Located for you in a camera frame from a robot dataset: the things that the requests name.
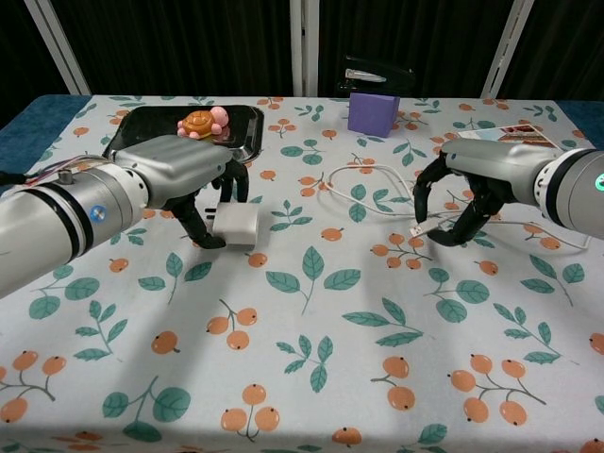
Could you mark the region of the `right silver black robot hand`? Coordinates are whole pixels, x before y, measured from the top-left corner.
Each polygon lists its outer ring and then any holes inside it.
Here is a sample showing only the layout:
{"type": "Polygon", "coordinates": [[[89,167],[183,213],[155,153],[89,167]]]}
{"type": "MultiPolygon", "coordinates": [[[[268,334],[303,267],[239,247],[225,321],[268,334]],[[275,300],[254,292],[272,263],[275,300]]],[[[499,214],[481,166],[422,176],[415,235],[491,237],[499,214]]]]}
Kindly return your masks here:
{"type": "Polygon", "coordinates": [[[467,243],[504,205],[536,206],[534,186],[537,176],[560,155],[557,148],[525,143],[477,139],[445,143],[438,158],[416,179],[413,188],[415,220],[420,227],[428,221],[428,197],[436,182],[449,175],[462,176],[474,195],[472,201],[451,228],[444,230],[431,226],[425,227],[424,232],[443,246],[467,243]]]}

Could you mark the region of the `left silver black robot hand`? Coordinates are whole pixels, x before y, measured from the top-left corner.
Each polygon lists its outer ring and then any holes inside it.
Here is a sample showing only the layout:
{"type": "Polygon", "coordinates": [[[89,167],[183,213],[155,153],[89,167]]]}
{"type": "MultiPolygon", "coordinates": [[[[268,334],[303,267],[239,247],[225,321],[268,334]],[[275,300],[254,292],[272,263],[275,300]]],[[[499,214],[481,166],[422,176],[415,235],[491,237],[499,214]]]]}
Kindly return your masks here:
{"type": "Polygon", "coordinates": [[[147,207],[172,212],[194,243],[203,249],[226,246],[224,239],[209,233],[195,199],[210,184],[221,191],[223,202],[231,199],[233,191],[238,202],[247,201],[248,170],[230,148],[164,135],[115,151],[112,160],[142,178],[148,190],[147,207]]]}

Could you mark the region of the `white charger block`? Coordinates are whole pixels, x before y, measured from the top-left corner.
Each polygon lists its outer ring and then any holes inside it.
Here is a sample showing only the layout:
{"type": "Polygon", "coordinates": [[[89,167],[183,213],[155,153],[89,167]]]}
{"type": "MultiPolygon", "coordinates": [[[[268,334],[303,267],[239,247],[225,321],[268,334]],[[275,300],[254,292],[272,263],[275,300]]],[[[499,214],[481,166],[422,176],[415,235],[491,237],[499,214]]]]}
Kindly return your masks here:
{"type": "Polygon", "coordinates": [[[218,203],[204,209],[210,222],[210,233],[227,245],[254,247],[259,232],[260,209],[254,203],[218,203]]]}

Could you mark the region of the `picture postcard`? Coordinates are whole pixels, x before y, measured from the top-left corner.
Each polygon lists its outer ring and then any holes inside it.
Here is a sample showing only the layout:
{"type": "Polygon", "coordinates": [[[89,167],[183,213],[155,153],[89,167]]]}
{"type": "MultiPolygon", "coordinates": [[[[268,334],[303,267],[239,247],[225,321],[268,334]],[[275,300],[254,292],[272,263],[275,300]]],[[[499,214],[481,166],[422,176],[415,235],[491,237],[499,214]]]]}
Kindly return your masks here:
{"type": "Polygon", "coordinates": [[[531,124],[513,126],[495,126],[483,129],[462,131],[460,139],[480,141],[478,148],[482,151],[506,151],[516,145],[527,145],[559,150],[559,147],[546,137],[542,131],[531,124]]]}

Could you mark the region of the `orange pink turtle toy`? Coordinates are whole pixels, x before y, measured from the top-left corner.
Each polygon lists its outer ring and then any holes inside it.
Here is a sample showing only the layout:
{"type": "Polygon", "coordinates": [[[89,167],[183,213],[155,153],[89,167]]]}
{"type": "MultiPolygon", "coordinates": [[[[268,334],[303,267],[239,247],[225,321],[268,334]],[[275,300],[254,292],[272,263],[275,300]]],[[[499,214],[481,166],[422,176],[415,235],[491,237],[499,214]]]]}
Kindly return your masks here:
{"type": "Polygon", "coordinates": [[[177,136],[202,140],[220,135],[227,127],[229,116],[223,107],[196,110],[177,123],[177,136]]]}

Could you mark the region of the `rectangular metal tray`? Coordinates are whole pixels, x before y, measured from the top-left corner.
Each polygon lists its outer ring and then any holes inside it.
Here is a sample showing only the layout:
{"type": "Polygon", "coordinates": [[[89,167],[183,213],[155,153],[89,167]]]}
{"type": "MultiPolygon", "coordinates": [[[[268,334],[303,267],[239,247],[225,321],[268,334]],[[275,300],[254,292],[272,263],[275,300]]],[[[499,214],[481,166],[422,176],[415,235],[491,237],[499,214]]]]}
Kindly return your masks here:
{"type": "MultiPolygon", "coordinates": [[[[117,132],[105,146],[102,156],[142,143],[158,136],[176,135],[177,123],[194,111],[210,111],[211,106],[142,106],[132,110],[119,124],[117,132]]],[[[233,150],[241,163],[254,160],[262,149],[263,112],[247,105],[224,106],[227,129],[213,140],[233,150]]]]}

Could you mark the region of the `black pleated curtain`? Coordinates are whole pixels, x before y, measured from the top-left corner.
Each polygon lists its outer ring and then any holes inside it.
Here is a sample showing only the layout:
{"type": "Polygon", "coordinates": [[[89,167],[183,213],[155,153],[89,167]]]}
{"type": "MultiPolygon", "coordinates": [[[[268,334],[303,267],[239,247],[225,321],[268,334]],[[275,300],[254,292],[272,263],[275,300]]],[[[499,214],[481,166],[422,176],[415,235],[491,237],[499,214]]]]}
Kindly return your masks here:
{"type": "MultiPolygon", "coordinates": [[[[290,95],[291,0],[50,0],[95,94],[290,95]]],[[[344,58],[412,70],[415,95],[476,97],[513,0],[318,0],[318,92],[344,58]]],[[[0,0],[0,127],[63,82],[24,0],[0,0]]],[[[534,0],[507,99],[604,127],[604,0],[534,0]]]]}

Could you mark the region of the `purple cube block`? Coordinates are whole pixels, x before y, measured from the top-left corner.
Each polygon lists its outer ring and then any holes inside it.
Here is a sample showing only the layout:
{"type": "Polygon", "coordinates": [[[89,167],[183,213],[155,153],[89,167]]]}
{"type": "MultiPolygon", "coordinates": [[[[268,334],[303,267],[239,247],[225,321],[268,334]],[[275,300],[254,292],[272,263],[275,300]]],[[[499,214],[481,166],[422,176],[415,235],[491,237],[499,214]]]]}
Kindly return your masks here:
{"type": "Polygon", "coordinates": [[[368,136],[388,138],[399,108],[398,96],[353,92],[347,128],[368,136]]]}

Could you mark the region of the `black stapler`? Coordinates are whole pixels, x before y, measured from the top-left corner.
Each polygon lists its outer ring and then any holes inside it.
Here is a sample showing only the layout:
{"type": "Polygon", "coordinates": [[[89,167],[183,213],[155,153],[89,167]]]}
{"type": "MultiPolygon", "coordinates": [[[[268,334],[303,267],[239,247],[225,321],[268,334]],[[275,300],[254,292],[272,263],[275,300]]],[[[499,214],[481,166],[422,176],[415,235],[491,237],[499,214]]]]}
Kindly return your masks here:
{"type": "Polygon", "coordinates": [[[344,77],[337,83],[338,92],[389,96],[409,94],[415,85],[412,69],[378,60],[344,57],[344,77]]]}

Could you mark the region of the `blue table cover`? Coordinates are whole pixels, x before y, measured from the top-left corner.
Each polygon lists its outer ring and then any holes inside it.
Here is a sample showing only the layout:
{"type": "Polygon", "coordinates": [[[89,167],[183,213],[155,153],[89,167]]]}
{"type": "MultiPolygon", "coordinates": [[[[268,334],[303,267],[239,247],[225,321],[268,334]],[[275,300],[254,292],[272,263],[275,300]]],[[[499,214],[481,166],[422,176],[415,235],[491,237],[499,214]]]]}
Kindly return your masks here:
{"type": "Polygon", "coordinates": [[[39,160],[46,148],[70,120],[64,101],[70,96],[46,94],[33,100],[0,128],[0,169],[23,172],[39,160]]]}

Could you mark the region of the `floral patterned tablecloth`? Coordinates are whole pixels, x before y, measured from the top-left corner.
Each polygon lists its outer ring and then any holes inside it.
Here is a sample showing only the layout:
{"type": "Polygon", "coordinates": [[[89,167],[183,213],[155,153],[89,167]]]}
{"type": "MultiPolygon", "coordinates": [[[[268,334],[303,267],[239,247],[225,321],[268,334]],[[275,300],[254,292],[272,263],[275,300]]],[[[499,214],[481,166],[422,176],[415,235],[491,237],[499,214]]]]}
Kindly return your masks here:
{"type": "Polygon", "coordinates": [[[547,100],[405,99],[386,139],[337,98],[248,98],[249,251],[162,210],[0,301],[0,453],[604,453],[604,243],[507,206],[470,243],[413,238],[441,146],[547,100]]]}

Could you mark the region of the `white frame post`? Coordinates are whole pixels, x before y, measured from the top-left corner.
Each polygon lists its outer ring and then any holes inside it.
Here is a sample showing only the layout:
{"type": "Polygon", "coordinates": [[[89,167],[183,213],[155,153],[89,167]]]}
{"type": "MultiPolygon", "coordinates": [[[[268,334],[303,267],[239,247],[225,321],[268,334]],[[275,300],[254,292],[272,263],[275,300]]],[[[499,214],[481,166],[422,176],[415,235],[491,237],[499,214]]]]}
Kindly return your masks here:
{"type": "Polygon", "coordinates": [[[320,0],[289,0],[293,93],[317,97],[320,0]]]}
{"type": "Polygon", "coordinates": [[[42,40],[71,95],[91,95],[91,89],[50,0],[24,0],[42,40]]]}
{"type": "Polygon", "coordinates": [[[495,99],[510,67],[535,0],[513,0],[480,97],[495,99]]]}

